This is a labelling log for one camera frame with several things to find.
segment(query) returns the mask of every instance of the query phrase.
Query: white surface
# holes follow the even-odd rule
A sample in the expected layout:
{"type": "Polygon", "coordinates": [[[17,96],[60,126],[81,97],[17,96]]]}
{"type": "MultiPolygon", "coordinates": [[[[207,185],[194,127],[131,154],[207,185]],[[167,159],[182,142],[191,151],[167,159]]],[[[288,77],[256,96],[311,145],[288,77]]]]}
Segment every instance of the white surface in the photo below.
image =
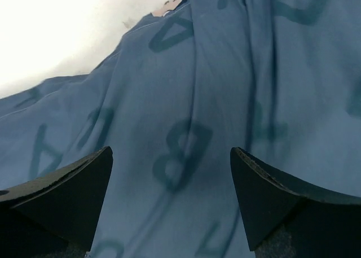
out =
{"type": "Polygon", "coordinates": [[[0,98],[88,73],[167,0],[0,0],[0,98]]]}

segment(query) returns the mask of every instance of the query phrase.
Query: white background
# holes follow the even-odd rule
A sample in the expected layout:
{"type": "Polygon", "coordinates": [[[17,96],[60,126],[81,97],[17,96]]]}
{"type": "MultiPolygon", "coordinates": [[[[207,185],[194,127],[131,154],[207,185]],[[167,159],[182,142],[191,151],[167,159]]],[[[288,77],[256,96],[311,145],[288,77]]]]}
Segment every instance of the white background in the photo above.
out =
{"type": "Polygon", "coordinates": [[[89,73],[167,0],[0,0],[0,98],[89,73]]]}

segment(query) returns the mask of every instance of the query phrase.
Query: blue cloth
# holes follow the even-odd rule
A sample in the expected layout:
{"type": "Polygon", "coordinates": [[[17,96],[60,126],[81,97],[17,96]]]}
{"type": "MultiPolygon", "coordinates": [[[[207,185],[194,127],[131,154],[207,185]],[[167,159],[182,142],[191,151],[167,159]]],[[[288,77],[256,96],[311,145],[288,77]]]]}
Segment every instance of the blue cloth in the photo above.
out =
{"type": "Polygon", "coordinates": [[[360,1],[186,0],[145,16],[89,75],[0,100],[0,189],[109,145],[92,258],[254,257],[232,147],[361,196],[360,1]]]}

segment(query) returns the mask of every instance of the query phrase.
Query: black object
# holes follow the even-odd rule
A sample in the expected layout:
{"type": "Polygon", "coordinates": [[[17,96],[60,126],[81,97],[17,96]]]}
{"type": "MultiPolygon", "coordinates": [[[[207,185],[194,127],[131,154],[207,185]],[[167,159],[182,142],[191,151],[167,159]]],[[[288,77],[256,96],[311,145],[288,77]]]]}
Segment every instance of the black object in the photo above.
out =
{"type": "Polygon", "coordinates": [[[0,257],[84,258],[93,243],[112,155],[105,147],[0,191],[0,257]]]}
{"type": "Polygon", "coordinates": [[[361,257],[361,198],[282,172],[240,148],[231,169],[257,258],[361,257]]]}

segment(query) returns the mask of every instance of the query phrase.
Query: blue fabric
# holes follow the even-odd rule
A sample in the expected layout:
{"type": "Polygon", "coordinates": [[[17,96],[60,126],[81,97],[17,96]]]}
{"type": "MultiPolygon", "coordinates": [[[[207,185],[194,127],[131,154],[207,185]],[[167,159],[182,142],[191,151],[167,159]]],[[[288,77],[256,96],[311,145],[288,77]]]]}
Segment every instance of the blue fabric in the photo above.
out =
{"type": "Polygon", "coordinates": [[[361,196],[360,1],[186,0],[145,16],[89,75],[0,100],[0,189],[109,145],[92,258],[254,257],[232,147],[361,196]]]}

